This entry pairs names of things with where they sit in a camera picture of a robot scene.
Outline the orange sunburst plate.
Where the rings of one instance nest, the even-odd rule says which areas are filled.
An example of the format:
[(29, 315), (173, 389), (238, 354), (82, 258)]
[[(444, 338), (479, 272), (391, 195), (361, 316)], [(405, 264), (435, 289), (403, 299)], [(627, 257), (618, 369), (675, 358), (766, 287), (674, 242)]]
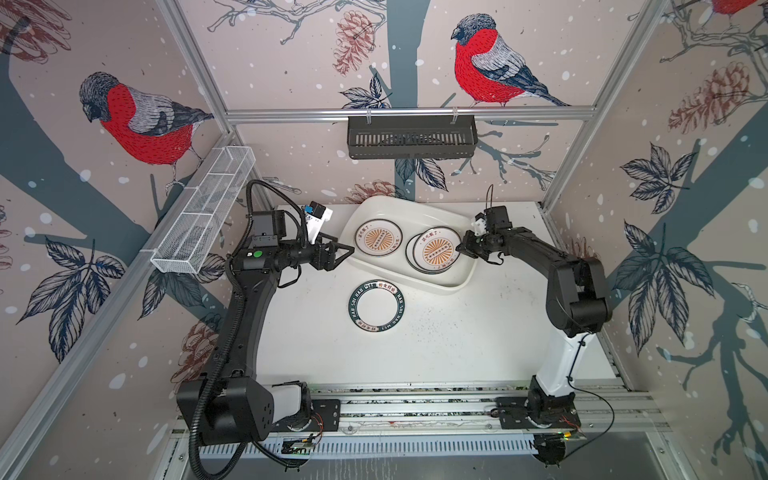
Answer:
[(458, 259), (460, 236), (452, 228), (440, 226), (421, 233), (413, 246), (416, 265), (427, 272), (442, 272)]
[(364, 255), (383, 257), (397, 251), (402, 244), (403, 233), (392, 221), (373, 219), (362, 224), (355, 232), (357, 249)]

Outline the white black line plate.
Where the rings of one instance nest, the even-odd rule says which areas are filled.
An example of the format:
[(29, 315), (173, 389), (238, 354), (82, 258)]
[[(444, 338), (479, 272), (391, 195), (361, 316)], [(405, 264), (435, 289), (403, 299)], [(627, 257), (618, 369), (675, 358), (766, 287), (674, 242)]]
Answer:
[(405, 257), (406, 257), (406, 261), (407, 261), (408, 265), (413, 270), (415, 270), (417, 272), (420, 272), (420, 273), (424, 273), (424, 270), (421, 269), (418, 266), (418, 264), (415, 261), (415, 257), (414, 257), (414, 246), (415, 246), (418, 238), (419, 238), (419, 234), (416, 234), (416, 235), (414, 235), (413, 237), (410, 238), (410, 240), (408, 241), (408, 243), (406, 244), (406, 247), (405, 247)]

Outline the green rim plate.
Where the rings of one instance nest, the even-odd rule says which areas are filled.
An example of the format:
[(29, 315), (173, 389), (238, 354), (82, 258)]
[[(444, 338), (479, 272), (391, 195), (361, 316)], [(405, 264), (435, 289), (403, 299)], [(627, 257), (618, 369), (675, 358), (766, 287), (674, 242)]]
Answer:
[(405, 297), (393, 283), (375, 279), (360, 284), (348, 301), (348, 315), (355, 326), (382, 333), (397, 326), (405, 316)]

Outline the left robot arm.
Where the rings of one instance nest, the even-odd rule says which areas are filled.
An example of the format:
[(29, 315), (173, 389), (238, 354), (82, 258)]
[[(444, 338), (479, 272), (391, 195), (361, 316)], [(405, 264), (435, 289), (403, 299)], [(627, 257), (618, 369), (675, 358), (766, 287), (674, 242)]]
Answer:
[(177, 404), (196, 447), (263, 441), (277, 424), (305, 427), (313, 409), (306, 383), (263, 385), (256, 357), (269, 304), (286, 268), (309, 264), (332, 271), (355, 248), (322, 234), (316, 244), (298, 240), (246, 246), (227, 264), (233, 290), (217, 344), (200, 375), (184, 381)]

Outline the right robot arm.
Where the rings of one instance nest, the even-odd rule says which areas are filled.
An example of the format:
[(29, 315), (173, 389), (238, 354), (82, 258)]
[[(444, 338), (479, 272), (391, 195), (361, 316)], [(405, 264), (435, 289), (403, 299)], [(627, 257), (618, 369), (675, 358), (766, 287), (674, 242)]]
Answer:
[(522, 227), (481, 235), (468, 230), (457, 251), (487, 263), (494, 254), (514, 257), (545, 277), (545, 311), (554, 333), (531, 379), (526, 408), (537, 424), (552, 424), (574, 411), (574, 375), (588, 344), (612, 317), (601, 262), (560, 250)]

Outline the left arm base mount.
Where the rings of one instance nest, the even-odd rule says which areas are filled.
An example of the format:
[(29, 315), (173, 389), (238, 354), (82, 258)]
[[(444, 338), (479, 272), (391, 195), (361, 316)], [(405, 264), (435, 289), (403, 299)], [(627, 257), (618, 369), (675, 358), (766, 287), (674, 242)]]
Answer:
[(313, 400), (308, 412), (299, 412), (296, 418), (280, 420), (271, 427), (270, 432), (296, 434), (337, 432), (340, 416), (341, 402), (338, 399)]

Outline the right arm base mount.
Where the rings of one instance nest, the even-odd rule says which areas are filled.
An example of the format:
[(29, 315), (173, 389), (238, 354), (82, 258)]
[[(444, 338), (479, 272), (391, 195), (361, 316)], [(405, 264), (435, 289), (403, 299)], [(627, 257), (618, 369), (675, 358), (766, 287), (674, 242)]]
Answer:
[(553, 397), (530, 392), (524, 397), (497, 397), (491, 416), (503, 430), (580, 429), (581, 421), (574, 405), (575, 395)]

